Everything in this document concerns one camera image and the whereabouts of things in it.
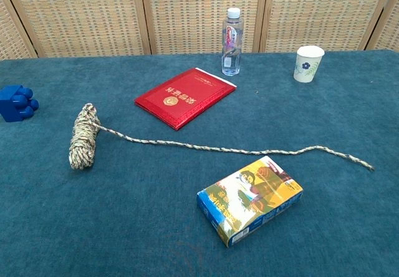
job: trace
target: plastic building block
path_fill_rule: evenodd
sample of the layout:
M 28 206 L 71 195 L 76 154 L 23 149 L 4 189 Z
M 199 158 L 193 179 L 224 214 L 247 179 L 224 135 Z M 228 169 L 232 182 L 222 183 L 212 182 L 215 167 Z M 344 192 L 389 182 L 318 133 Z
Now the plastic building block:
M 6 122 L 22 121 L 39 108 L 33 91 L 21 85 L 8 85 L 0 90 L 0 114 Z

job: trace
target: red certificate book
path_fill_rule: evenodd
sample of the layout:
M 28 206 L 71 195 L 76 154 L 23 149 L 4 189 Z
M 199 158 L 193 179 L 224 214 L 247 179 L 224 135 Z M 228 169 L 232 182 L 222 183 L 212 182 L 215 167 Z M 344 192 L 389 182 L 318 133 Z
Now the red certificate book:
M 135 103 L 178 130 L 235 89 L 220 77 L 192 68 L 137 97 Z

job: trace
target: braided rope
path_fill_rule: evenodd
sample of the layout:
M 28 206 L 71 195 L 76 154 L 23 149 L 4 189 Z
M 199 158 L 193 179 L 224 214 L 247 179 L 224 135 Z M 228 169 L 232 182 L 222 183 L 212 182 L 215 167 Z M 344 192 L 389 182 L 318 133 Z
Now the braided rope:
M 197 150 L 207 150 L 207 151 L 219 151 L 219 152 L 233 152 L 233 153 L 243 153 L 250 155 L 268 155 L 268 154 L 284 154 L 284 155 L 298 155 L 310 150 L 321 150 L 338 157 L 346 158 L 352 162 L 359 163 L 369 170 L 374 170 L 373 166 L 369 163 L 361 160 L 353 155 L 336 152 L 328 147 L 315 145 L 306 147 L 296 151 L 285 151 L 276 149 L 267 149 L 262 151 L 248 151 L 243 149 L 234 148 L 219 148 L 219 147 L 209 147 L 209 146 L 199 146 L 188 143 L 180 143 L 175 141 L 164 141 L 164 140 L 141 140 L 139 138 L 131 138 L 127 135 L 121 134 L 120 132 L 114 131 L 112 129 L 107 129 L 101 126 L 99 119 L 97 118 L 97 111 L 92 104 L 85 104 L 82 111 L 76 118 L 73 137 L 70 141 L 69 148 L 69 162 L 73 169 L 84 169 L 85 167 L 90 167 L 94 162 L 94 150 L 95 150 L 95 137 L 99 130 L 104 130 L 105 132 L 110 132 L 111 134 L 117 135 L 125 140 L 133 143 L 142 144 L 153 144 L 153 145 L 174 145 L 179 147 L 186 147 L 190 149 Z

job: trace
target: water bottle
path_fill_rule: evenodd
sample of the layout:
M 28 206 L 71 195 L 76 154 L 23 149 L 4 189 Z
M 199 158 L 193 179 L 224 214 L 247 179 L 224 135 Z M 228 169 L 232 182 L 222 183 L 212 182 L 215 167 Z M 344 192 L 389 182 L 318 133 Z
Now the water bottle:
M 239 8 L 231 7 L 227 10 L 227 18 L 223 21 L 222 72 L 225 75 L 239 73 L 241 39 L 243 38 L 244 29 L 244 21 L 239 15 Z

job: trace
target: blue tablecloth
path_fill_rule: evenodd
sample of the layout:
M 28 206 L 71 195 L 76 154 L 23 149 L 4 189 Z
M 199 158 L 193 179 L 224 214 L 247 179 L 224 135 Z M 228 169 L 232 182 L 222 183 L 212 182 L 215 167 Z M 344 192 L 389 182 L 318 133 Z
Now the blue tablecloth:
M 220 55 L 0 62 L 0 88 L 31 87 L 41 107 L 0 119 L 0 276 L 397 276 L 399 58 L 327 52 L 313 82 L 295 54 L 245 54 L 238 88 L 176 132 L 133 99 L 192 67 L 221 76 Z M 158 147 L 100 132 L 91 169 L 69 141 L 87 102 L 101 123 L 140 139 L 313 151 L 271 157 L 301 201 L 226 248 L 196 193 L 259 157 Z

